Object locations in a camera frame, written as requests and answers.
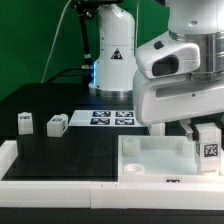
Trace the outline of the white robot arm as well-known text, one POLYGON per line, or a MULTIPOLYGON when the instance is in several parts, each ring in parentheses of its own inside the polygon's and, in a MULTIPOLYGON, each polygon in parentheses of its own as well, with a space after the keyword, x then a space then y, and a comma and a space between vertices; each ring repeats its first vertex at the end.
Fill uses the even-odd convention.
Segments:
POLYGON ((98 0, 97 94, 133 95, 147 127, 224 112, 224 0, 154 0, 170 9, 168 30, 136 48, 135 21, 115 2, 98 0))

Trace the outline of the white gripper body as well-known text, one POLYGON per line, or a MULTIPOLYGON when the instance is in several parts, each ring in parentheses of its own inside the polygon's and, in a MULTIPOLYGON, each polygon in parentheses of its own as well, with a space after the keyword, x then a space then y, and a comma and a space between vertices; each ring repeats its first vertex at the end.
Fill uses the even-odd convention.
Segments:
POLYGON ((224 79, 198 82, 185 75, 133 80, 133 107, 143 126, 224 112, 224 79))

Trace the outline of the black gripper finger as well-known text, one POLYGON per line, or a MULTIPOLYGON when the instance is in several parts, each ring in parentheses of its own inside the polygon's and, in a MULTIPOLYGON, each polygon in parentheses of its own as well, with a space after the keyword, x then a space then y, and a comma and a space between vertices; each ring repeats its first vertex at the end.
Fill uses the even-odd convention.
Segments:
POLYGON ((185 131, 185 136, 187 137, 187 139, 189 141, 192 141, 194 131, 193 131, 192 127, 190 126, 190 124, 191 124, 190 119, 183 119, 183 120, 180 121, 180 125, 185 131))

